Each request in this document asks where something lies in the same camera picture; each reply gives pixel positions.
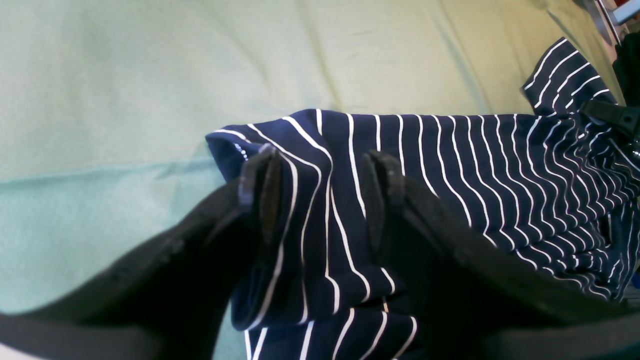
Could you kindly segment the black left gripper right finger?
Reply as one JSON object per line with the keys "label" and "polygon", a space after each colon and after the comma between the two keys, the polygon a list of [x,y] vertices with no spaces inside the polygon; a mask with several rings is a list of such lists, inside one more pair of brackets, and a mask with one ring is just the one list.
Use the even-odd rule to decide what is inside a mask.
{"label": "black left gripper right finger", "polygon": [[428,360],[637,360],[639,312],[495,248],[398,160],[362,159],[372,258],[399,278]]}

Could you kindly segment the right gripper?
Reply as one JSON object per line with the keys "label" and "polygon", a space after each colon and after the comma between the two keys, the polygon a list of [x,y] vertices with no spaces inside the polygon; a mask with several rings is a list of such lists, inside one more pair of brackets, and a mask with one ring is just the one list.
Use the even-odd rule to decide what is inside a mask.
{"label": "right gripper", "polygon": [[615,46],[617,59],[612,67],[622,90],[626,105],[615,105],[596,98],[581,108],[581,113],[597,125],[613,129],[614,144],[622,148],[634,160],[639,160],[640,150],[640,34],[627,34],[622,43]]}

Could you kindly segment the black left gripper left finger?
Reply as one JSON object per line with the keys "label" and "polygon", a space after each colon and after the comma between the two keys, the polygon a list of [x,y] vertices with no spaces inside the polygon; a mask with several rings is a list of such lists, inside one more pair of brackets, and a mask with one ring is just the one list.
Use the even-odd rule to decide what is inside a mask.
{"label": "black left gripper left finger", "polygon": [[282,158],[266,145],[181,222],[75,291],[1,315],[3,360],[210,360],[238,282],[278,249]]}

